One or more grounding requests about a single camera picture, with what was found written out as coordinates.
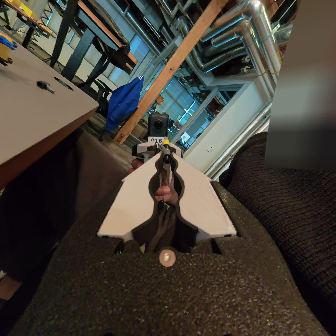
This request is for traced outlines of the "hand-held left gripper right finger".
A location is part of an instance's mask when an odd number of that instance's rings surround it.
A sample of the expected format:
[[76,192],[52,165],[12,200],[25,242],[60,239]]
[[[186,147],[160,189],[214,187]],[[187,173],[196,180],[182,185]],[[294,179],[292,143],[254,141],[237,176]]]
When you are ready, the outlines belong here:
[[234,237],[234,227],[223,201],[212,185],[212,180],[171,154],[174,190],[177,192],[177,239],[195,247],[200,241]]

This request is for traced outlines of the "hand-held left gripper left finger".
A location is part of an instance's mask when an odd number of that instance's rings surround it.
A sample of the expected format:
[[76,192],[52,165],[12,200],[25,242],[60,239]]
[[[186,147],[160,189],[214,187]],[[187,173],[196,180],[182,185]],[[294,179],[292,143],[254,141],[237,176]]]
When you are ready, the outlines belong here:
[[122,180],[98,237],[113,237],[124,242],[149,243],[158,230],[158,200],[162,154],[158,153]]

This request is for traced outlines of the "yellow toy brick vehicle model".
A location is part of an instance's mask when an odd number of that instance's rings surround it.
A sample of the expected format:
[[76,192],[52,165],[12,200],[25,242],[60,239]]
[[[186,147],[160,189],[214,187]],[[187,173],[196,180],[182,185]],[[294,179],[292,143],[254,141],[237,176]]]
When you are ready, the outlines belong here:
[[0,33],[0,63],[4,66],[12,64],[12,51],[17,49],[18,45],[7,35]]

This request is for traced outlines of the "person's right forearm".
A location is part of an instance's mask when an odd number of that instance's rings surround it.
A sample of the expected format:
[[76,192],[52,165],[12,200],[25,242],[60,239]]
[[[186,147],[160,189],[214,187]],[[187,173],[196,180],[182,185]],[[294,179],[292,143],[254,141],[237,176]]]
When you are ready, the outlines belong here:
[[335,335],[335,173],[266,168],[266,142],[267,132],[250,137],[219,183],[264,226],[309,308]]

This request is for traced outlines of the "person's right hand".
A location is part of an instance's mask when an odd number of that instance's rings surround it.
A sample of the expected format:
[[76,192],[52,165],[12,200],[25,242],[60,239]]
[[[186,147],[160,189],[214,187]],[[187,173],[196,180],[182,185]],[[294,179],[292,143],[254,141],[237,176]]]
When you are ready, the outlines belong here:
[[[129,169],[128,175],[140,168],[143,164],[143,160],[134,159],[131,163],[132,167]],[[155,197],[158,201],[163,200],[169,206],[176,207],[179,196],[174,189],[174,178],[172,177],[171,180],[169,180],[165,169],[162,171],[161,177],[161,185],[156,191]]]

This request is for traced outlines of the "blue jacket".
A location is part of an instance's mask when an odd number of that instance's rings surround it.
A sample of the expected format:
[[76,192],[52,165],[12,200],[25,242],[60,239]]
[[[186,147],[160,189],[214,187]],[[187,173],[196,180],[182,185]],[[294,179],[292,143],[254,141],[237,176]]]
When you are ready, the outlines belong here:
[[126,116],[137,110],[143,83],[144,76],[138,76],[112,92],[108,103],[106,130],[115,130]]

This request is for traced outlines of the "black office chair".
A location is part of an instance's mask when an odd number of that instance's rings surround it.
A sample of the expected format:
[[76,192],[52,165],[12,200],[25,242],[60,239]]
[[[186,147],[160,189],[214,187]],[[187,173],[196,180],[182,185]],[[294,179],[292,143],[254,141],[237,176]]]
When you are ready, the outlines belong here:
[[[82,90],[99,103],[99,107],[97,108],[96,112],[107,120],[109,106],[107,97],[112,92],[112,89],[99,79],[94,80],[93,83],[98,86],[98,91],[95,91],[89,85],[83,86]],[[103,141],[103,135],[106,133],[106,127],[98,129],[90,120],[86,122],[86,126],[89,133],[91,133],[91,130],[95,131],[99,135],[99,141]]]

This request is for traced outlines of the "person's dark clothing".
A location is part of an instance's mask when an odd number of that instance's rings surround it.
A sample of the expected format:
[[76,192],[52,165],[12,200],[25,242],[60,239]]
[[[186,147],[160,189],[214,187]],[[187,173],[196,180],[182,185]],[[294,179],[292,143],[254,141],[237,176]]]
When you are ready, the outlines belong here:
[[72,132],[5,187],[0,202],[1,270],[24,282],[127,171],[88,132]]

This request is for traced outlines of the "black desk with wooden top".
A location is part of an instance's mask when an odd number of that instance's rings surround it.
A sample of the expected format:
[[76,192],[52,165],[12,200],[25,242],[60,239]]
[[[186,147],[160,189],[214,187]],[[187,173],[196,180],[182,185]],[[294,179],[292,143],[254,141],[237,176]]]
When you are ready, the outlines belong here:
[[22,46],[24,48],[28,48],[34,33],[40,33],[45,37],[53,36],[53,32],[40,19],[38,19],[37,15],[24,5],[23,2],[1,0],[1,5],[5,5],[14,10],[17,18],[29,27],[22,42]]
[[99,13],[99,4],[91,1],[48,1],[61,16],[52,55],[45,61],[52,68],[58,63],[64,43],[70,44],[67,35],[72,30],[79,41],[61,71],[61,75],[72,81],[91,46],[100,53],[100,58],[93,65],[88,78],[99,77],[109,65],[131,74],[137,65],[127,41],[122,42],[121,32],[117,27],[110,27],[107,19]]

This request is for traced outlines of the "metal ventilation ducts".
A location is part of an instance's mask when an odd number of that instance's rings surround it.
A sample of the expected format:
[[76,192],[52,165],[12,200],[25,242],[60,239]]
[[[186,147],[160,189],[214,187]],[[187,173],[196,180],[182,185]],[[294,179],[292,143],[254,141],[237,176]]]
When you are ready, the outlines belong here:
[[[259,77],[275,90],[282,56],[262,1],[234,1],[237,5],[216,18],[190,53],[199,72],[208,73],[232,59],[249,55]],[[184,39],[205,8],[199,1],[133,1],[140,10],[161,13]]]

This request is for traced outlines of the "wooden post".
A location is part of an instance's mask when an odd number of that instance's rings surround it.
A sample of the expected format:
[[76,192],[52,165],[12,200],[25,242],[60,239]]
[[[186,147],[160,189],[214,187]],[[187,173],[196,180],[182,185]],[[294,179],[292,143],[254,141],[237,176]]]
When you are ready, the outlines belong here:
[[127,120],[116,134],[114,138],[116,143],[122,144],[130,135],[227,2],[227,0],[212,0],[208,4],[200,18],[188,32],[180,46],[139,101],[137,111]]

